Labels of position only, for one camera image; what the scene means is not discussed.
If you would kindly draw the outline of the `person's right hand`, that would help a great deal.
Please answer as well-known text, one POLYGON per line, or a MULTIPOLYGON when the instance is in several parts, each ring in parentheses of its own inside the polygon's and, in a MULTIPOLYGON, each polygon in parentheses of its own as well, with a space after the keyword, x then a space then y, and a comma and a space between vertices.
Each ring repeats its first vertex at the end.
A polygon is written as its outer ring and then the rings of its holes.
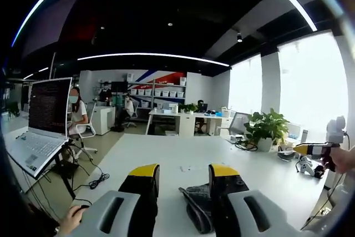
POLYGON ((336 172, 344 174, 349 170, 353 170, 355 166, 354 158, 355 149, 344 150, 341 147, 332 148, 330 156, 335 164, 336 172))

